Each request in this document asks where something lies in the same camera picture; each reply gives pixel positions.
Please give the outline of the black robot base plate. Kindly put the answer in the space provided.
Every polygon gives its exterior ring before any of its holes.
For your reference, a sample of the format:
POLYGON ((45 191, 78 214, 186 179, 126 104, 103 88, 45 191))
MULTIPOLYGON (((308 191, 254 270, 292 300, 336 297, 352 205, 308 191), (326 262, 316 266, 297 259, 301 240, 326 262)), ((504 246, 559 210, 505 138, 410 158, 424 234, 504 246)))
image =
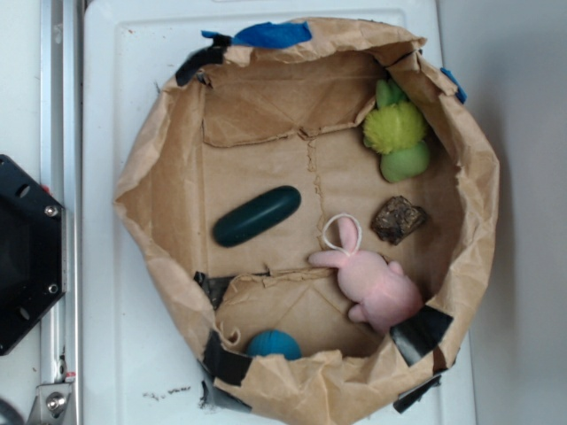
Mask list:
POLYGON ((9 354, 64 294, 65 208, 1 156, 1 354, 9 354))

